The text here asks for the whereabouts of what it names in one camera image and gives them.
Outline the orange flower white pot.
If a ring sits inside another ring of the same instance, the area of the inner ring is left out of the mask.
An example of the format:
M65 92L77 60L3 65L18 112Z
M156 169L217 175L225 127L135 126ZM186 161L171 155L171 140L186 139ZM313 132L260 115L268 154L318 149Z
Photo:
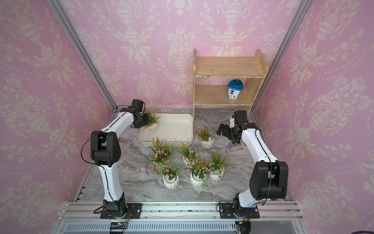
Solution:
M155 113L152 113L150 110L147 109L146 114L149 118L149 123L145 126L145 129L156 130L159 126L159 119Z

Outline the red flower white pot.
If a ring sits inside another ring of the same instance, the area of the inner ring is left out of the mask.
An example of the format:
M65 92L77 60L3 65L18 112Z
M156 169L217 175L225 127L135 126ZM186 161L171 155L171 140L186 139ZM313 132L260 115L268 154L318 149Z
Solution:
M210 149L213 146L215 135L209 130L208 127L200 127L196 131L198 140L201 143L202 148Z

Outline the pink flower twine pot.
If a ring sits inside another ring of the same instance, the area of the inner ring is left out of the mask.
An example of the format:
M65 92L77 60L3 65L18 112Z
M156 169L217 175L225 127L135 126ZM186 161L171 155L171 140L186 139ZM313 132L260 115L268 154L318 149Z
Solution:
M162 168L169 169L171 167L170 160L175 150L172 144L157 137L153 138L149 148L151 149L151 156L148 162L150 162L153 168L162 170Z

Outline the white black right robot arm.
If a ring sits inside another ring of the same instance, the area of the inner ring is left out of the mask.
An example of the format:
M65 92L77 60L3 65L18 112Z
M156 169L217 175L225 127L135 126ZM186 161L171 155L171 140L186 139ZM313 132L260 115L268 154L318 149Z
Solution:
M249 188L233 199L234 213L238 217L247 216L258 204L286 197L289 167L271 153L259 127L248 121L246 111L235 111L230 124L220 124L217 134L227 137L233 144L245 144L255 162Z

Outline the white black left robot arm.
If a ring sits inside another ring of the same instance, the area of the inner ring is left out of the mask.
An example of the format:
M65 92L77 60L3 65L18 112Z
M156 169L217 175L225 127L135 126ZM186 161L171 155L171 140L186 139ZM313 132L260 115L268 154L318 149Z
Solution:
M145 103L134 99L131 105L115 109L117 116L100 131L93 131L90 138L91 159L98 166L104 186L104 213L123 218L128 213L124 192L120 186L118 161L121 157L120 135L128 128L142 128L148 125Z

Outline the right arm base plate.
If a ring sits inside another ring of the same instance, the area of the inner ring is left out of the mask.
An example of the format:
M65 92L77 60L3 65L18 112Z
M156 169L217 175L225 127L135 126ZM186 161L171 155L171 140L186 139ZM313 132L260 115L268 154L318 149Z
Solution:
M218 203L216 207L221 219L258 219L260 218L257 207L243 208L229 202Z

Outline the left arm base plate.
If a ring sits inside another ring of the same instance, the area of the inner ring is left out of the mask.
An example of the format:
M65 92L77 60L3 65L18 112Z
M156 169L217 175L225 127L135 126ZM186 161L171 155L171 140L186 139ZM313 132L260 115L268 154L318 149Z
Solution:
M116 205L109 204L109 207L104 208L101 213L101 219L140 219L142 212L142 203L127 203L126 205L121 205L121 209Z

